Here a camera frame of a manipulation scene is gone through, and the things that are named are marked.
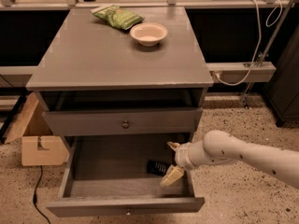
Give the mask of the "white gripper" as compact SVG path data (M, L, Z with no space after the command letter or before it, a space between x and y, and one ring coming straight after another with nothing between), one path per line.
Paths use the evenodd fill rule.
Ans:
M184 176L184 170L190 171L196 168L189 157L190 143L180 144L176 142L167 142L171 149L176 151L175 162L177 166L171 165L164 175L160 185L169 187Z

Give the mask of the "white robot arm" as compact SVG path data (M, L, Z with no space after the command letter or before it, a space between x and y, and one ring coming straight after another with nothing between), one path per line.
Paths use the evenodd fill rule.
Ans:
M175 151L175 165L164 175L161 186L171 186L201 165L223 165L242 161L274 178L299 188L299 153L278 147L268 147L242 141L229 133L214 130L202 141L167 143Z

